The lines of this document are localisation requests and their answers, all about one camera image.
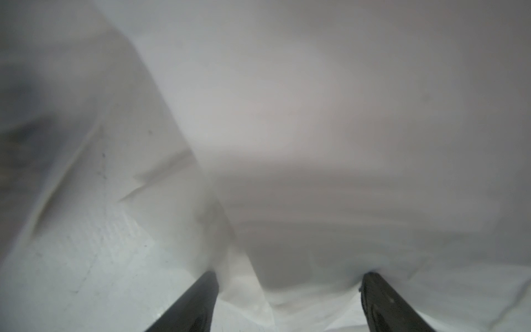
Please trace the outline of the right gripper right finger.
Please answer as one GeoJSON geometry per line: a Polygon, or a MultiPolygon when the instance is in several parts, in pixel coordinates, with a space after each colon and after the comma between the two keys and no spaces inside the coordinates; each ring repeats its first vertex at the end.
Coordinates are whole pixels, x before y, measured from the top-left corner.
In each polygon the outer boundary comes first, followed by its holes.
{"type": "Polygon", "coordinates": [[[436,332],[378,273],[364,274],[360,295],[370,332],[436,332]]]}

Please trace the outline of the white shirt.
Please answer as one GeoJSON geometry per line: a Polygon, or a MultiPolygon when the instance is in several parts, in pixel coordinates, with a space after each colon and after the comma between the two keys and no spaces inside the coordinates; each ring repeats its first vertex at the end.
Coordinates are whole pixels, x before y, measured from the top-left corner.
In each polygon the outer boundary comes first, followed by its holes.
{"type": "Polygon", "coordinates": [[[1,330],[530,330],[529,1],[3,1],[1,330]]]}

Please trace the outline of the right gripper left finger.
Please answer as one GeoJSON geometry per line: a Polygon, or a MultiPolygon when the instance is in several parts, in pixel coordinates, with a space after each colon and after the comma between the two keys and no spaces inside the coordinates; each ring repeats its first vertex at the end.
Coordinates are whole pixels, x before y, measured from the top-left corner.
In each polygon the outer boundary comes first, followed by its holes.
{"type": "Polygon", "coordinates": [[[146,332],[209,332],[218,292],[216,273],[203,273],[146,332]]]}

